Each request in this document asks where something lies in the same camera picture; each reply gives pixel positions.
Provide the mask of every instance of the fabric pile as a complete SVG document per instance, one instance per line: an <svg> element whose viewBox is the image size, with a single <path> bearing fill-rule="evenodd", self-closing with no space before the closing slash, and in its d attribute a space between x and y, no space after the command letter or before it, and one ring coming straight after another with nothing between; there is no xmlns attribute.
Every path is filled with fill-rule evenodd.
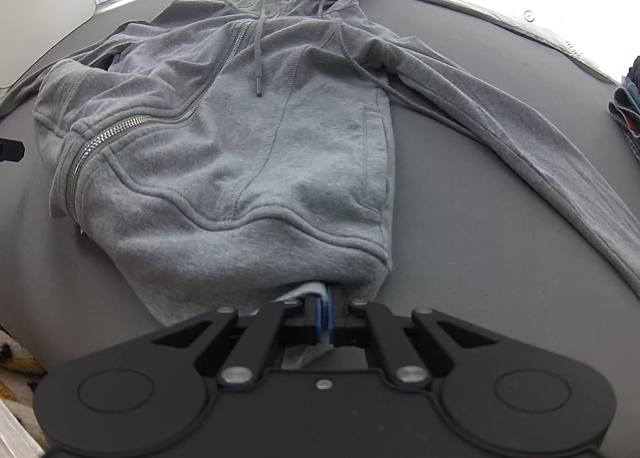
<svg viewBox="0 0 640 458"><path fill-rule="evenodd" d="M620 86L609 102L609 114L616 121L628 141L631 152L640 163L640 57L622 77Z"/></svg>
<svg viewBox="0 0 640 458"><path fill-rule="evenodd" d="M46 374L33 356L0 327L0 399L44 450L49 443L33 412L33 392Z"/></svg>

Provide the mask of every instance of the metal zipper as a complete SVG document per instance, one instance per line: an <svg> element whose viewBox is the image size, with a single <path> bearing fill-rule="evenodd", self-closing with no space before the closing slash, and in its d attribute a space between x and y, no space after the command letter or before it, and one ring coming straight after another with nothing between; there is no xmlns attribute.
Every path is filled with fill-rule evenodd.
<svg viewBox="0 0 640 458"><path fill-rule="evenodd" d="M217 76L225 68L225 66L231 61L231 59L233 59L238 53L238 50L240 49L240 44L242 43L242 39L244 38L244 34L246 33L247 28L249 27L251 22L252 20L247 20L242 23L238 31L238 35L236 36L236 40L234 41L234 44L231 47L231 51L229 52L221 68L218 70L218 73L216 73L216 76L214 76L211 79L210 83L207 84L207 87L204 88L204 90L201 92L201 94L196 99L196 101L194 101L193 104L191 104L189 108L182 115L180 115L180 117L173 118L173 119L166 119L166 118L152 117L151 115L148 115L148 114L140 114L140 115L137 115L136 117L127 118L127 120L119 122L116 125L113 125L108 129L105 129L100 134L98 134L98 136L96 136L94 139L89 141L84 146L84 151L82 151L82 155L79 157L78 161L73 165L73 170L71 171L71 174L68 178L68 182L66 184L66 206L69 211L69 215L74 219L74 221L78 221L78 219L76 218L76 187L78 186L78 178L80 176L80 170L82 168L82 165L84 165L87 158L89 158L89 155L93 151L95 151L98 147L103 145L106 141L113 138L114 136L117 136L120 133L123 133L124 131L128 131L129 129L132 129L139 125L142 125L145 123L152 123L152 122L180 123L187 120L189 117L191 117L193 113L195 113L200 107L200 103L204 99L206 92L209 90L209 88L211 87L211 85L213 84Z"/></svg>

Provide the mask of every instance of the hoodie sleeve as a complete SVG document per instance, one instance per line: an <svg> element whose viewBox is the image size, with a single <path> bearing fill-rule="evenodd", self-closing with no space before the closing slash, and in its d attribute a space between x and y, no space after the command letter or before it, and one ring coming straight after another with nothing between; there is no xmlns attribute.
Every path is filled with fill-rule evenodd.
<svg viewBox="0 0 640 458"><path fill-rule="evenodd" d="M60 60L74 60L85 66L101 67L110 62L114 55L121 53L127 48L135 38L123 34L122 32L131 23L149 24L147 21L131 21L116 28L107 38L78 50ZM14 84L11 89L0 100L0 120L16 109L22 102L36 94L49 71L60 60L50 62L23 80Z"/></svg>
<svg viewBox="0 0 640 458"><path fill-rule="evenodd" d="M597 248L640 297L640 222L558 128L416 38L385 40L349 26L339 27L337 38L342 54L363 76L398 97L362 66L384 66L397 73L405 85L446 113L452 121L448 125L491 148ZM402 101L430 115L427 108Z"/></svg>

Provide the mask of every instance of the gray surface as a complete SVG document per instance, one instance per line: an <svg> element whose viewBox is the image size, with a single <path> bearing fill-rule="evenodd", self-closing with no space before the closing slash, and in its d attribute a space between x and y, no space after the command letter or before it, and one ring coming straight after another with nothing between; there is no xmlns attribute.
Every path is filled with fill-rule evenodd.
<svg viewBox="0 0 640 458"><path fill-rule="evenodd" d="M138 0L95 16L50 52L60 57L170 0ZM613 86L546 46L477 18L412 0L363 0L369 18L415 35L542 112L640 216L640 168L606 106ZM25 160L0 165L0 320L52 366L157 326L113 265L47 215L50 176L34 150L33 104L0 123ZM612 267L488 149L399 105L394 272L380 299L418 305L587 362L611 381L618 410L608 456L640 453L640 303ZM46 233L33 235L33 231ZM322 359L350 365L347 351Z"/></svg>

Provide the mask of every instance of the gray hoodie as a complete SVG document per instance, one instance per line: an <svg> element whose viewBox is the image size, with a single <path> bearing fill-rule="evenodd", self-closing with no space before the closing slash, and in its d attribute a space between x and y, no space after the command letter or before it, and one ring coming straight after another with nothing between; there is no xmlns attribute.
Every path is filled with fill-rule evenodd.
<svg viewBox="0 0 640 458"><path fill-rule="evenodd" d="M165 324L253 311L307 281L375 296L391 270L389 95L493 149L640 293L640 225L574 145L358 2L175 1L30 76L0 117L39 89L52 214Z"/></svg>

